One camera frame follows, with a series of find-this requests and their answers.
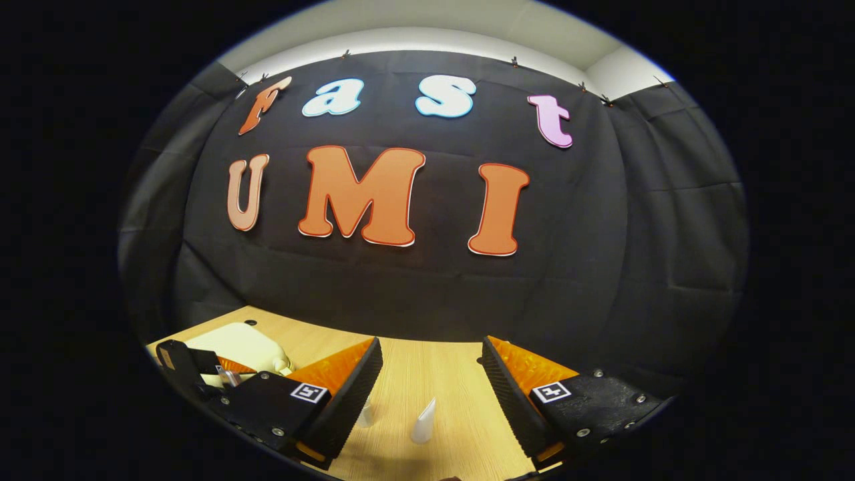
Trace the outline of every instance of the white wall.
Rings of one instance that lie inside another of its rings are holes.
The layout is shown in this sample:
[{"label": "white wall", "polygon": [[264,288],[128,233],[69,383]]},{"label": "white wall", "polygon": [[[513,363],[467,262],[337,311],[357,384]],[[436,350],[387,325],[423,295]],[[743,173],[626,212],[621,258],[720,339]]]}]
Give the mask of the white wall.
[{"label": "white wall", "polygon": [[599,89],[590,90],[611,99],[658,85],[654,75],[663,82],[674,80],[658,65],[626,45],[599,59],[585,73],[592,85]]},{"label": "white wall", "polygon": [[439,50],[485,56],[505,62],[510,62],[510,59],[516,56],[520,65],[574,84],[585,82],[588,90],[598,92],[596,82],[585,72],[555,57],[478,33],[426,27],[377,28],[315,40],[265,58],[235,73],[240,75],[245,71],[243,80],[253,84],[261,79],[262,74],[278,74],[307,63],[335,58],[348,49],[351,54],[390,50]]}]

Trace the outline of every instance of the orange letter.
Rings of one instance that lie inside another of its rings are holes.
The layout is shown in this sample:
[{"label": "orange letter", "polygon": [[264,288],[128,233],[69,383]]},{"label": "orange letter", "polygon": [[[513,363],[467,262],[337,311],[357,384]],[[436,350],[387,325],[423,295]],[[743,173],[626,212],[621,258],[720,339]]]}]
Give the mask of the orange letter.
[{"label": "orange letter", "polygon": [[246,134],[251,131],[253,128],[258,125],[261,121],[259,117],[263,112],[267,112],[270,108],[270,105],[273,105],[273,101],[276,100],[276,94],[279,93],[280,90],[284,89],[291,83],[291,77],[287,77],[279,82],[276,82],[272,86],[260,91],[258,95],[256,95],[256,102],[252,105],[252,110],[250,110],[249,116],[246,117],[246,122],[244,122],[244,126],[240,128],[238,131],[238,135]]},{"label": "orange letter", "polygon": [[372,205],[363,239],[400,247],[416,241],[416,233],[409,226],[410,192],[416,171],[425,164],[424,154],[411,149],[386,149],[361,181],[357,181],[344,147],[316,147],[306,157],[312,164],[312,182],[306,217],[297,226],[300,234],[327,237],[333,232],[327,220],[329,202],[344,237],[353,235]]},{"label": "orange letter", "polygon": [[501,163],[485,163],[478,173],[486,182],[484,211],[478,234],[469,238],[469,250],[487,256],[510,256],[516,252],[516,203],[520,190],[528,185],[528,174]]},{"label": "orange letter", "polygon": [[239,160],[228,168],[228,220],[237,230],[249,230],[256,225],[258,219],[258,198],[262,192],[262,174],[270,160],[267,154],[256,155],[250,160],[250,199],[246,203],[246,211],[240,210],[238,196],[240,195],[240,178],[246,170],[246,161]]}]

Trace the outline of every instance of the pink letter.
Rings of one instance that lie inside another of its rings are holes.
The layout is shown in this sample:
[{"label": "pink letter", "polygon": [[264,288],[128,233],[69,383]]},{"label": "pink letter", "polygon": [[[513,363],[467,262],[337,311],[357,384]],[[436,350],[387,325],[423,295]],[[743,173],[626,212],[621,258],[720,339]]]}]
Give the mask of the pink letter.
[{"label": "pink letter", "polygon": [[570,120],[570,113],[558,106],[552,95],[532,95],[528,97],[531,105],[537,106],[537,128],[547,142],[566,149],[573,145],[573,138],[561,131],[561,121]]}]

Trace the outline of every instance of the light blue letter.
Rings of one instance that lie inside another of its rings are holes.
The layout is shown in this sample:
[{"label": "light blue letter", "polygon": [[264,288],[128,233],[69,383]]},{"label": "light blue letter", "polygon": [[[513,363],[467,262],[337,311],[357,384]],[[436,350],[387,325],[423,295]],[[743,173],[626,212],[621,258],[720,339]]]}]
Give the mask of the light blue letter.
[{"label": "light blue letter", "polygon": [[341,116],[353,111],[359,106],[359,92],[365,84],[359,79],[344,79],[330,82],[319,88],[315,95],[303,106],[303,115],[307,117],[322,116],[326,113]]},{"label": "light blue letter", "polygon": [[416,99],[416,108],[423,116],[461,117],[472,110],[475,84],[472,80],[450,75],[431,75],[422,80],[419,90],[427,97]]}]

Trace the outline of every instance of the white ceiling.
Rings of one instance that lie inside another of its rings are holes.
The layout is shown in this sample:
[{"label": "white ceiling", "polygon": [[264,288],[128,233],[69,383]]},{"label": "white ceiling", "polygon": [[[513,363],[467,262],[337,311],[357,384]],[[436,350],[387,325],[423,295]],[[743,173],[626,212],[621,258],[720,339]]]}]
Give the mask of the white ceiling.
[{"label": "white ceiling", "polygon": [[315,40],[384,27],[478,33],[543,52],[583,71],[622,46],[608,33],[531,0],[330,0],[273,24],[219,62],[237,72]]}]

